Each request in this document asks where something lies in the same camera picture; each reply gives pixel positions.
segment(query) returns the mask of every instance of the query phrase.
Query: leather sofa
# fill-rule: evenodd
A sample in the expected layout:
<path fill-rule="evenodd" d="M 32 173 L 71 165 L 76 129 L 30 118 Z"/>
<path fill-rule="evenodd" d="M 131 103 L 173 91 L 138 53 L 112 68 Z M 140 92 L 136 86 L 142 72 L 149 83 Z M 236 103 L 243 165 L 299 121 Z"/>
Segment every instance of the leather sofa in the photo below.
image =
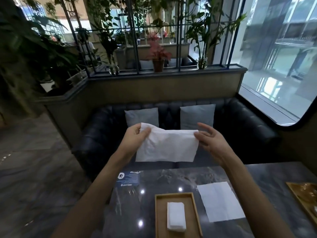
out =
<path fill-rule="evenodd" d="M 159 127 L 180 129 L 180 107 L 216 104 L 214 128 L 220 131 L 245 164 L 273 162 L 271 159 L 278 134 L 236 98 L 195 101 L 132 103 L 107 105 L 97 109 L 82 132 L 80 142 L 72 148 L 81 167 L 94 180 L 119 146 L 127 124 L 125 110 L 158 107 Z M 193 162 L 135 162 L 135 156 L 125 171 L 215 166 L 216 162 L 198 148 Z"/>

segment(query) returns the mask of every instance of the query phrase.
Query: unfolded napkin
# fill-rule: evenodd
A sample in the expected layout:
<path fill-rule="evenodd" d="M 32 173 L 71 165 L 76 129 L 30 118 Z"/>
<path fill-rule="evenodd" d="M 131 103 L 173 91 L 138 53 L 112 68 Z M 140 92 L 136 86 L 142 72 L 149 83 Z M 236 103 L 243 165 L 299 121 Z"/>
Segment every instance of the unfolded napkin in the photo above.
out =
<path fill-rule="evenodd" d="M 152 129 L 150 135 L 137 151 L 136 162 L 192 162 L 198 148 L 197 130 L 165 130 L 154 125 L 141 123 L 140 132 Z"/>

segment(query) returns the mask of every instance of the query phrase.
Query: gray marble tabletop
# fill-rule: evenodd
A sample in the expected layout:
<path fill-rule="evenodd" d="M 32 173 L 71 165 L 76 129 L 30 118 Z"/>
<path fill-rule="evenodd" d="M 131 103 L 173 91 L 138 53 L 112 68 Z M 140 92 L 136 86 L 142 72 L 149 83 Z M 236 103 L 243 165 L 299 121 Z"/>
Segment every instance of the gray marble tabletop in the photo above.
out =
<path fill-rule="evenodd" d="M 255 182 L 297 238 L 317 237 L 317 230 L 289 191 L 289 182 L 317 182 L 300 162 L 247 165 Z M 104 211 L 103 237 L 155 237 L 155 194 L 193 192 L 203 237 L 253 237 L 246 218 L 210 223 L 197 185 L 229 179 L 221 167 L 147 170 L 137 186 L 114 188 Z"/>

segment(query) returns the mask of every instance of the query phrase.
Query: gray marble floor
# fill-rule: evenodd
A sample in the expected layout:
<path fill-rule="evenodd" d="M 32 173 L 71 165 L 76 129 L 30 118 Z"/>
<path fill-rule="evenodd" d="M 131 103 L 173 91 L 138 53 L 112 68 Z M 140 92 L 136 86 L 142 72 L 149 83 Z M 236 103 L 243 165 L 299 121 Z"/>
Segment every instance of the gray marble floor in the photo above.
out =
<path fill-rule="evenodd" d="M 0 130 L 0 237 L 49 237 L 89 185 L 47 115 Z"/>

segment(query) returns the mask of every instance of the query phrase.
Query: circular logo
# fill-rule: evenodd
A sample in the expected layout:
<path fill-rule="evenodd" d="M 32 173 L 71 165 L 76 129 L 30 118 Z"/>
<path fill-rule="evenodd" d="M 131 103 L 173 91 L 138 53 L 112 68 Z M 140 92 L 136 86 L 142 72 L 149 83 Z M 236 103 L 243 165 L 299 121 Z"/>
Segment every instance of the circular logo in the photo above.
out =
<path fill-rule="evenodd" d="M 124 173 L 120 173 L 119 176 L 118 176 L 118 179 L 121 180 L 123 177 L 124 177 Z"/>

